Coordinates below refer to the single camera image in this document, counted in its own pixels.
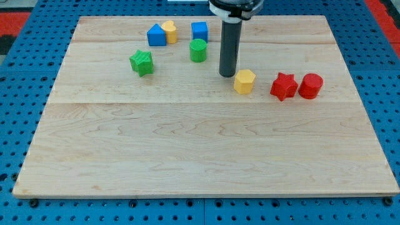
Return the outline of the black white robot arm flange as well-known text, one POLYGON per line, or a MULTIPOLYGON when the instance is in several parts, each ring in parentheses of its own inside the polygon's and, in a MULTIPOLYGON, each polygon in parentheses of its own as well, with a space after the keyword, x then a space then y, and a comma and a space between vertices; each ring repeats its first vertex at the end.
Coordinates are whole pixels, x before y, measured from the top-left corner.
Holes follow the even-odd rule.
POLYGON ((210 11, 231 24, 250 20, 263 6, 264 0, 209 0, 210 11))

